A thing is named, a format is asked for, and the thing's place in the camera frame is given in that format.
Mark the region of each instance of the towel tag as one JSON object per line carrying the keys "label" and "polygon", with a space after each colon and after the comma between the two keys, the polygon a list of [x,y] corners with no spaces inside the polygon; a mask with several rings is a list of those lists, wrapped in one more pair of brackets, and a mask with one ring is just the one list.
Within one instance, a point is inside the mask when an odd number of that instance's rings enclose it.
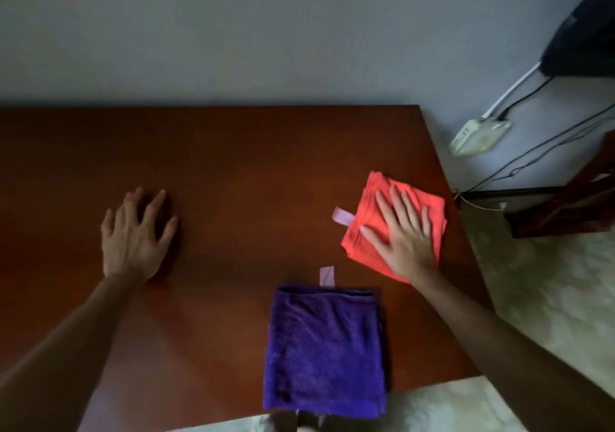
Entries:
{"label": "towel tag", "polygon": [[335,267],[320,267],[320,286],[335,286]]}
{"label": "towel tag", "polygon": [[340,209],[339,207],[335,207],[332,218],[335,223],[339,223],[343,226],[350,226],[350,224],[354,220],[354,215],[352,215],[350,212],[346,212],[345,210]]}

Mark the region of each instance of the folded towel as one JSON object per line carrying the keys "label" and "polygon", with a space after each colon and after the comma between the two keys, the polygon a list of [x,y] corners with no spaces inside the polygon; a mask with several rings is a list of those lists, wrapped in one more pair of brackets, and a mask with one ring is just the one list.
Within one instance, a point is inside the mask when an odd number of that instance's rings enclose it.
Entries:
{"label": "folded towel", "polygon": [[384,242],[389,240],[389,227],[387,226],[376,202],[376,191],[380,190],[386,200],[391,203],[389,189],[394,184],[400,193],[407,192],[412,205],[414,206],[419,220],[421,210],[424,206],[429,209],[429,218],[432,224],[432,241],[434,245],[435,262],[440,259],[440,249],[442,247],[442,235],[447,227],[447,220],[444,217],[445,201],[443,198],[428,194],[417,188],[413,188],[406,183],[393,181],[382,175],[380,172],[372,171],[367,179],[367,185],[363,189],[363,195],[358,203],[357,215],[348,227],[348,231],[342,239],[342,247],[346,250],[348,257],[373,268],[386,276],[395,280],[408,281],[393,272],[386,262],[380,257],[378,251],[367,241],[359,231],[359,226],[366,225],[373,229]]}
{"label": "folded towel", "polygon": [[263,407],[375,419],[386,410],[373,293],[281,286],[271,307]]}

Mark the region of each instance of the gray wall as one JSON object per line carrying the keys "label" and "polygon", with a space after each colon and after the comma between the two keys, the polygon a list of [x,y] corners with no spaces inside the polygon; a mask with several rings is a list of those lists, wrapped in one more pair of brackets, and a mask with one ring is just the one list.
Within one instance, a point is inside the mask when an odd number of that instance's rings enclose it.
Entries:
{"label": "gray wall", "polygon": [[[493,151],[447,152],[579,1],[0,0],[0,102],[418,103],[451,186],[465,188],[615,101],[612,81],[556,79]],[[599,140],[491,188],[563,183]]]}

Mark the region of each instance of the red towel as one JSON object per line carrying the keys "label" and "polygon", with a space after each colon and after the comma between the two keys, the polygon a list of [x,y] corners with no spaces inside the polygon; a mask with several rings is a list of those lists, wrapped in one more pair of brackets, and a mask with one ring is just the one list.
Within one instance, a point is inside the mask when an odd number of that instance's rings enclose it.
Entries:
{"label": "red towel", "polygon": [[440,259],[440,249],[442,247],[442,235],[447,227],[447,220],[444,217],[444,199],[433,194],[428,194],[419,189],[413,188],[406,183],[393,181],[384,177],[380,172],[372,171],[367,179],[367,185],[363,189],[361,201],[358,203],[357,215],[348,227],[348,231],[342,240],[342,247],[348,253],[348,257],[357,262],[373,268],[386,276],[390,276],[395,280],[408,281],[394,273],[386,262],[380,257],[378,251],[372,246],[361,234],[358,227],[367,225],[373,229],[384,242],[389,240],[389,228],[382,218],[378,203],[376,202],[376,191],[380,190],[387,202],[391,204],[389,188],[394,184],[397,190],[401,193],[406,191],[412,201],[419,220],[421,219],[421,210],[424,206],[429,209],[429,218],[432,224],[432,240],[434,244],[435,263],[438,264]]}

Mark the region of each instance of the brown table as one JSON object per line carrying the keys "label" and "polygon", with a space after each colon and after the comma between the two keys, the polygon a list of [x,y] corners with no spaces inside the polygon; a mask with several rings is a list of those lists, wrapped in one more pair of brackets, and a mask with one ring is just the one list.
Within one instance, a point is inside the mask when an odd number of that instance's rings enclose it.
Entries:
{"label": "brown table", "polygon": [[176,259],[131,306],[84,431],[149,431],[261,412],[269,307],[283,282],[376,288],[392,390],[478,374],[412,287],[348,259],[335,206],[371,170],[440,195],[441,268],[489,297],[417,106],[0,110],[0,369],[100,280],[106,208],[166,188]]}

